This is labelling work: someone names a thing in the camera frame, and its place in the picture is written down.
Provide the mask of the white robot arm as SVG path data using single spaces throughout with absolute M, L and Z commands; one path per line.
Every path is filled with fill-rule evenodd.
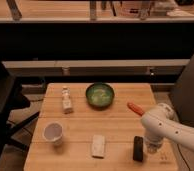
M 164 138 L 194 152 L 194 128 L 174 121 L 174 113 L 166 103 L 158 103 L 142 115 L 144 142 L 149 153 L 156 153 Z

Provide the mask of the grey robot base panel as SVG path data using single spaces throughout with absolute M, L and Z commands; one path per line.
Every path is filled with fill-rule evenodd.
M 179 121 L 194 127 L 194 54 L 169 95 Z

